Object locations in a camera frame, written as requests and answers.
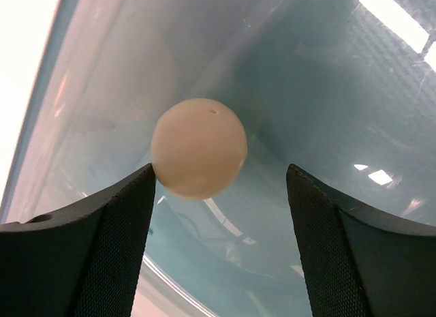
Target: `textured black surface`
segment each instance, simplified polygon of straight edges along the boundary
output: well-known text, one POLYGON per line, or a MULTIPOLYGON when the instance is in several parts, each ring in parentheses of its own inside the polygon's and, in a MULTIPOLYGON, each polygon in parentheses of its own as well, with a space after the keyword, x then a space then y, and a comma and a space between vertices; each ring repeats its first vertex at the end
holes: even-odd
POLYGON ((0 316, 130 316, 154 195, 148 165, 33 222, 0 225, 0 316))
POLYGON ((372 316, 334 202, 293 165, 287 191, 313 316, 372 316))
POLYGON ((154 195, 155 175, 150 167, 106 205, 78 289, 74 316, 130 316, 154 195))

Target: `ball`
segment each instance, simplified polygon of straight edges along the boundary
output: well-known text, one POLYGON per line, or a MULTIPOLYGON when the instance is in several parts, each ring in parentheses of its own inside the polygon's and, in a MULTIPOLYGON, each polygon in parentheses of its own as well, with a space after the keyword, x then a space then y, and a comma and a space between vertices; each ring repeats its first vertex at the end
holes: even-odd
POLYGON ((227 106, 211 99, 190 99, 161 116, 151 155, 164 187, 182 198, 204 200, 237 178, 247 157, 247 137, 227 106))

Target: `clear plastic bin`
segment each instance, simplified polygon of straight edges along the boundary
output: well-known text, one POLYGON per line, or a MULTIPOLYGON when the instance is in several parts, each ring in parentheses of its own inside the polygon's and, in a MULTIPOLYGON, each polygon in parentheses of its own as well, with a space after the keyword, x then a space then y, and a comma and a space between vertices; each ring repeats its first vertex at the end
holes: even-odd
POLYGON ((246 164, 201 202, 158 185, 132 316, 148 300, 168 316, 310 316, 290 163, 436 225, 435 20, 428 0, 62 0, 1 221, 117 182, 150 162, 163 112, 213 98, 243 122, 246 164))

